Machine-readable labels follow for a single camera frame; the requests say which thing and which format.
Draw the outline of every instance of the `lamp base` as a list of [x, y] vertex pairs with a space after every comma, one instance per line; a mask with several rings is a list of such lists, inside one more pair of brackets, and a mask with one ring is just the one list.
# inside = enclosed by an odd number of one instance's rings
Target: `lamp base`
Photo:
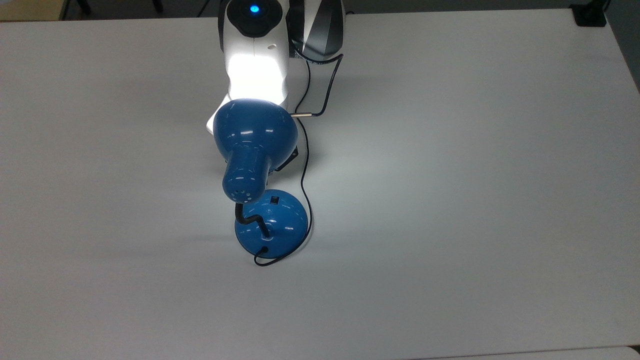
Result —
[[264, 238], [258, 223], [241, 225], [236, 221], [236, 236], [240, 245], [259, 258], [276, 259], [287, 255], [305, 238], [307, 232], [307, 212], [293, 195], [281, 190], [266, 190], [256, 202], [245, 204], [243, 215], [249, 217], [258, 214], [264, 219], [270, 238]]

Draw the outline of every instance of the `desk lamp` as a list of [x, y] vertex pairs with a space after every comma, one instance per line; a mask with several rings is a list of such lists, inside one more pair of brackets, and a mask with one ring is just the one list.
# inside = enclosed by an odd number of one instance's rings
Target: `desk lamp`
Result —
[[298, 199], [266, 190], [267, 176], [297, 155], [298, 128], [286, 110], [289, 58], [324, 63], [334, 55], [344, 7], [342, 0], [223, 0], [218, 29], [229, 88], [207, 128], [227, 161], [222, 187], [236, 203], [236, 236], [257, 265], [268, 265], [309, 231]]

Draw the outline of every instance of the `blue lamp shade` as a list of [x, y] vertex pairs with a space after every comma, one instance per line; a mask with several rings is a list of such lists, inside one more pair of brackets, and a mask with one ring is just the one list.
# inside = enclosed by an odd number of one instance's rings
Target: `blue lamp shade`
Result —
[[267, 176], [282, 165], [298, 143], [298, 128], [280, 106], [265, 100], [237, 99], [214, 118], [213, 136], [227, 161], [222, 188], [240, 204], [263, 194]]

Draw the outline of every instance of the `table surface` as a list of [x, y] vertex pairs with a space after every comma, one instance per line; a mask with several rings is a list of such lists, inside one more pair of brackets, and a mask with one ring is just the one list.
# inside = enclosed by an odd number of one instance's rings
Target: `table surface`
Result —
[[[216, 19], [0, 24], [7, 359], [413, 359], [640, 343], [640, 96], [570, 10], [350, 15], [315, 214], [269, 268], [205, 129]], [[302, 111], [323, 100], [314, 67]], [[306, 68], [292, 60], [291, 103]], [[269, 187], [301, 198], [302, 160]]]

